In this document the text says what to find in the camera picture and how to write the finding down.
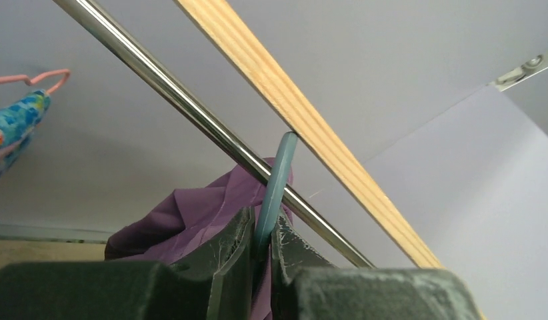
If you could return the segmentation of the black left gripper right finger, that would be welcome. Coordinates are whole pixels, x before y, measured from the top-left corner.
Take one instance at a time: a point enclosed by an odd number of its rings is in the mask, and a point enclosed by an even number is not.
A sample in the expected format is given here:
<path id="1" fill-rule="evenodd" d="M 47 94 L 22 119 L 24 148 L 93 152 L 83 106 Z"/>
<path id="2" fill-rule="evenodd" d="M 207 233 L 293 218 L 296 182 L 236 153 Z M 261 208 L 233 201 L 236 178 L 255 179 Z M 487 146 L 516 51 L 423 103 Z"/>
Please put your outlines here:
<path id="1" fill-rule="evenodd" d="M 338 268 L 280 214 L 272 232 L 274 319 L 481 319 L 464 283 L 444 269 Z"/>

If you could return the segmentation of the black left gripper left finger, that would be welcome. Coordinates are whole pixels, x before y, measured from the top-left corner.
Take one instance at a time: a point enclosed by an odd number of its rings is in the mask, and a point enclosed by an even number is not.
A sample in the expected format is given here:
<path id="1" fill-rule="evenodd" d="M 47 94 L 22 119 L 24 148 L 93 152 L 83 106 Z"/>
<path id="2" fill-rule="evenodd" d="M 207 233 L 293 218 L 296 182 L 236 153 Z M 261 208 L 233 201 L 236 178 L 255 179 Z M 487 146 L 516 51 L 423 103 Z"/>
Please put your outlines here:
<path id="1" fill-rule="evenodd" d="M 0 269 L 0 319 L 248 319 L 252 209 L 171 265 L 32 262 Z"/>

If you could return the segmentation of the purple garment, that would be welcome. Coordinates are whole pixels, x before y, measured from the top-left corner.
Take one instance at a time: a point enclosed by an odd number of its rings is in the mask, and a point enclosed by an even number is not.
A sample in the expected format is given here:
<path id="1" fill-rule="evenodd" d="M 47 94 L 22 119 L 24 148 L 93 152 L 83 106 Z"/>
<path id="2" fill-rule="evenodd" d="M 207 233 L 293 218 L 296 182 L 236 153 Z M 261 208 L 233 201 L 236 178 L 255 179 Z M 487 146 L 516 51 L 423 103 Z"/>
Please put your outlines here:
<path id="1" fill-rule="evenodd" d="M 170 265 L 222 231 L 240 209 L 258 212 L 265 190 L 240 165 L 206 187 L 175 189 L 144 218 L 108 238 L 105 260 Z"/>

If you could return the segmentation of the teal plastic hanger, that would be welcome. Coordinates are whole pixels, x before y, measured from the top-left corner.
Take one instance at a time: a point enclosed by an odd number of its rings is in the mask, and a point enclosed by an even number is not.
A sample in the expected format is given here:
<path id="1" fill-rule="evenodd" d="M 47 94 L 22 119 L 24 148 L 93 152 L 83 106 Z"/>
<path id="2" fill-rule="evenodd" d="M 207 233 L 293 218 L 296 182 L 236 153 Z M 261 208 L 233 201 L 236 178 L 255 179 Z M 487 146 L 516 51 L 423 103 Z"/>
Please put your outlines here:
<path id="1" fill-rule="evenodd" d="M 267 254 L 271 232 L 279 215 L 285 186 L 290 174 L 297 140 L 296 133 L 286 132 L 278 146 L 253 236 L 253 255 L 256 261 L 264 260 Z"/>

